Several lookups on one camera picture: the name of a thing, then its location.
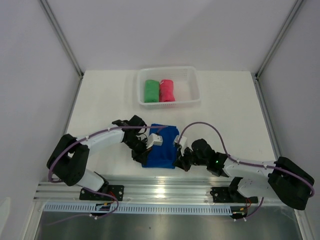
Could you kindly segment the blue microfiber towel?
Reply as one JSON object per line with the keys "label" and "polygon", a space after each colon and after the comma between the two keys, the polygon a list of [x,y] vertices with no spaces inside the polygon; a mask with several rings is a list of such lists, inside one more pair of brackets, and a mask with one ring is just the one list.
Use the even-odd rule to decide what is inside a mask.
{"label": "blue microfiber towel", "polygon": [[162,137],[162,145],[154,145],[147,156],[146,164],[143,168],[163,168],[174,169],[173,163],[177,157],[177,147],[174,145],[176,136],[180,134],[176,126],[168,125],[158,133]]}

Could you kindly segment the green microfiber towel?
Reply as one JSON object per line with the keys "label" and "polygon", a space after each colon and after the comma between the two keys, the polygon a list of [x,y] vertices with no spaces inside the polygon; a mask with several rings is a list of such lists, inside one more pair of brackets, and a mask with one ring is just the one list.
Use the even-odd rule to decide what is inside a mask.
{"label": "green microfiber towel", "polygon": [[160,82],[148,79],[144,84],[144,102],[158,103],[160,94]]}

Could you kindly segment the pink microfiber towel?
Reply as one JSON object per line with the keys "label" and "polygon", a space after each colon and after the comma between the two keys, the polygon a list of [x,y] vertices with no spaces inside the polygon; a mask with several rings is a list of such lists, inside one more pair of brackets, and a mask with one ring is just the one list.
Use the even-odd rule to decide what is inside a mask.
{"label": "pink microfiber towel", "polygon": [[159,101],[174,102],[174,82],[171,79],[163,79],[159,84]]}

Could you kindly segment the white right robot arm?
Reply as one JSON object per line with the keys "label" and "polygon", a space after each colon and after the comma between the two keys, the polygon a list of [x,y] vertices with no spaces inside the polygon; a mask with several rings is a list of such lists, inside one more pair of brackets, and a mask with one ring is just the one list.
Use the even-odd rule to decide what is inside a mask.
{"label": "white right robot arm", "polygon": [[233,202],[243,198],[279,199],[285,205],[304,210],[315,183],[306,171],[287,157],[256,163],[214,151],[203,139],[187,146],[186,137],[176,137],[176,160],[173,166],[189,171],[191,166],[205,166],[216,177],[232,178],[228,196]]}

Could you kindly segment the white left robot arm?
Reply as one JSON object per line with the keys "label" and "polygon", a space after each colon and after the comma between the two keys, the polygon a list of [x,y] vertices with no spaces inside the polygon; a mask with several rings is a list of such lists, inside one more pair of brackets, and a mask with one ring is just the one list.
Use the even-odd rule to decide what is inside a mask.
{"label": "white left robot arm", "polygon": [[145,165],[151,147],[139,138],[149,129],[142,118],[134,115],[130,120],[115,120],[109,127],[82,137],[63,135],[47,161],[48,180],[51,183],[78,185],[90,189],[97,200],[108,196],[107,181],[98,173],[87,169],[88,159],[96,152],[114,144],[124,143],[131,150],[134,161]]}

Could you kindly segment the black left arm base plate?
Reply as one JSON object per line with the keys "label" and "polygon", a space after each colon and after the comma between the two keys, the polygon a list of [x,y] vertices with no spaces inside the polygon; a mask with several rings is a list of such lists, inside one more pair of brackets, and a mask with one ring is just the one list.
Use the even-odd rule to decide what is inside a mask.
{"label": "black left arm base plate", "polygon": [[113,201],[114,199],[105,194],[113,196],[119,202],[123,200],[125,187],[123,185],[108,185],[103,186],[99,193],[104,195],[93,193],[85,188],[80,190],[79,199],[82,201]]}

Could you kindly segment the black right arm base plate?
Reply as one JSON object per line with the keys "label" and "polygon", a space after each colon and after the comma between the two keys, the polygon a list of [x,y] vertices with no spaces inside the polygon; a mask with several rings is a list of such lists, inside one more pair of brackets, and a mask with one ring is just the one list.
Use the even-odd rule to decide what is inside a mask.
{"label": "black right arm base plate", "polygon": [[209,192],[214,203],[231,203],[245,204],[250,200],[250,203],[257,204],[258,197],[244,197],[238,192],[238,184],[242,177],[235,177],[228,187],[212,187]]}

